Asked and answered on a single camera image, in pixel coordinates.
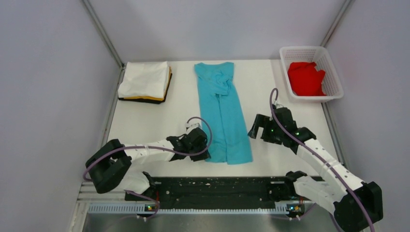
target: red garment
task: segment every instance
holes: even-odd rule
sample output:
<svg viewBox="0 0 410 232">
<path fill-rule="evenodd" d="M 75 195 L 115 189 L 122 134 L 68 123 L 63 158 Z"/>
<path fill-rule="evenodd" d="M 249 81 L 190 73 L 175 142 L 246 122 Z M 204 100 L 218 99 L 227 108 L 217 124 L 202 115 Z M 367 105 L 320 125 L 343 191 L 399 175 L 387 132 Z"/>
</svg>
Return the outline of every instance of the red garment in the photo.
<svg viewBox="0 0 410 232">
<path fill-rule="evenodd" d="M 291 63 L 288 76 L 292 90 L 298 96 L 326 96 L 322 91 L 322 81 L 325 71 L 317 71 L 316 63 L 293 62 Z"/>
</svg>

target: tabletop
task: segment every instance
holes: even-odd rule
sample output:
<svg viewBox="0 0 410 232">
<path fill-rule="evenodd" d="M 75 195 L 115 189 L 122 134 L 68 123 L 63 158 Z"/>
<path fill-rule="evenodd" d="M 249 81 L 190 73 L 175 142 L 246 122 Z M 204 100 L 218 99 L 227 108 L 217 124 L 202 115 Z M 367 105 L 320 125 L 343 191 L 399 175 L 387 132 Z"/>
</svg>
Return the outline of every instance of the tabletop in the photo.
<svg viewBox="0 0 410 232">
<path fill-rule="evenodd" d="M 278 103 L 289 108 L 298 127 L 309 128 L 323 147 L 336 159 L 336 152 L 320 103 L 290 101 L 285 87 L 280 60 L 213 60 L 171 61 L 172 80 L 166 102 L 150 104 L 118 101 L 108 140 L 118 138 L 123 144 L 144 144 L 177 136 L 185 132 L 185 123 L 192 116 L 200 116 L 197 76 L 194 64 L 234 63 L 236 87 L 245 124 L 249 131 L 256 114 L 269 115 L 269 94 L 279 90 Z M 289 171 L 303 171 L 318 175 L 289 148 L 250 139 L 253 162 L 228 165 L 226 163 L 192 162 L 189 158 L 172 162 L 152 162 L 139 167 L 151 176 L 284 176 Z"/>
</svg>

